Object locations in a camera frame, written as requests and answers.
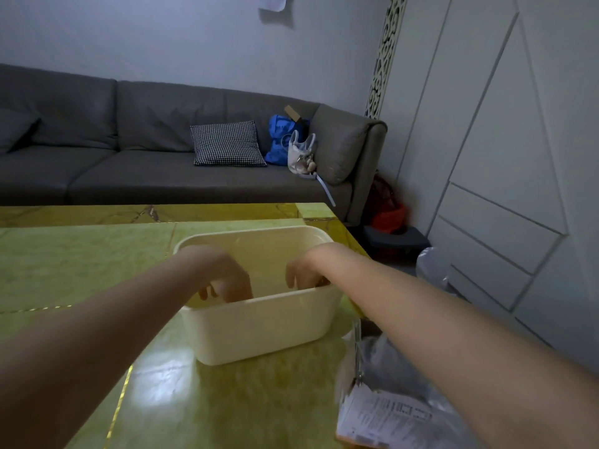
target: marble table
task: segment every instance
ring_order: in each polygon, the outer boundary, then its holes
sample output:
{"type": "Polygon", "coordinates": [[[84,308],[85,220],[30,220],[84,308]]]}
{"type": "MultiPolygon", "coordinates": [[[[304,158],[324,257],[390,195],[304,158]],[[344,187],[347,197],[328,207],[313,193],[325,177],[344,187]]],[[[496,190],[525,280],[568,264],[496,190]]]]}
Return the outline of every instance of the marble table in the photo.
{"type": "MultiPolygon", "coordinates": [[[[304,224],[366,255],[323,203],[0,207],[0,340],[149,268],[191,234],[304,224]]],[[[356,312],[344,297],[322,339],[216,367],[195,360],[177,315],[68,447],[340,447],[334,384],[356,312]]]]}

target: white plastic bin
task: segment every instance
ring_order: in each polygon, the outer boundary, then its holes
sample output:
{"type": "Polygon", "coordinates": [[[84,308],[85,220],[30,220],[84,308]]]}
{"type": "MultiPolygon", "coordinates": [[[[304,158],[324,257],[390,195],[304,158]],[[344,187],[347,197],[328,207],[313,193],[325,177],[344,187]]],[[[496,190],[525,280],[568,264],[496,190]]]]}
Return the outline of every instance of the white plastic bin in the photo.
{"type": "Polygon", "coordinates": [[[224,303],[194,296],[181,309],[187,339],[198,360],[219,365],[300,345],[325,335],[341,299],[333,286],[289,290],[288,261],[333,240],[315,227],[296,226],[197,234],[179,242],[226,249],[248,272],[254,299],[224,303]]]}

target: hand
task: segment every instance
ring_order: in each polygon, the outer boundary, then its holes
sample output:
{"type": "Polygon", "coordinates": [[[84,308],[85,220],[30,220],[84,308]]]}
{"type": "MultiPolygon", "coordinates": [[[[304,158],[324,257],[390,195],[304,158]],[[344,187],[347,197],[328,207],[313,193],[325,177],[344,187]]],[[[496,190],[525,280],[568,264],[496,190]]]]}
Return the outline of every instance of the hand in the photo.
{"type": "Polygon", "coordinates": [[[328,285],[330,282],[318,271],[317,260],[326,255],[328,249],[336,249],[336,246],[338,244],[334,242],[319,244],[291,260],[285,271],[287,286],[293,288],[297,283],[298,290],[305,290],[328,285]]]}
{"type": "Polygon", "coordinates": [[[215,246],[189,246],[183,250],[193,250],[199,259],[200,267],[208,271],[208,286],[202,286],[198,292],[202,300],[208,298],[208,289],[212,296],[220,296],[225,302],[244,301],[253,298],[248,273],[224,249],[215,246]]]}

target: sofa backrest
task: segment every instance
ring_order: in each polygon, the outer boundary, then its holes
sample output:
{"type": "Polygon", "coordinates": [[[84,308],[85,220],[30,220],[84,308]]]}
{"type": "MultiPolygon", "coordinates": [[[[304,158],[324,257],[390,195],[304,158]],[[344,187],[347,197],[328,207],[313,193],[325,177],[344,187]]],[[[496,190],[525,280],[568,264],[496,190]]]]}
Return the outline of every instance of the sofa backrest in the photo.
{"type": "Polygon", "coordinates": [[[0,65],[0,107],[41,118],[33,144],[117,148],[115,80],[0,65]]]}
{"type": "Polygon", "coordinates": [[[194,124],[256,122],[260,150],[270,150],[268,120],[291,105],[312,118],[320,104],[284,96],[190,85],[117,83],[119,147],[151,151],[193,151],[194,124]]]}

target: gray leather sofa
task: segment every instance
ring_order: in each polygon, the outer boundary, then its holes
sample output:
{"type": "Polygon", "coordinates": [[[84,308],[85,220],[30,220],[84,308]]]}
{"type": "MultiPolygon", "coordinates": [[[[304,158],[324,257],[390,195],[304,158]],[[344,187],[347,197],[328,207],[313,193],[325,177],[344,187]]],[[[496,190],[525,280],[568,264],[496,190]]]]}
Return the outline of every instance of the gray leather sofa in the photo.
{"type": "Polygon", "coordinates": [[[312,120],[335,214],[358,224],[386,135],[380,121],[289,97],[8,65],[0,107],[40,122],[0,154],[0,205],[328,203],[318,181],[286,167],[193,165],[190,125],[254,120],[266,154],[268,120],[288,104],[312,120]]]}

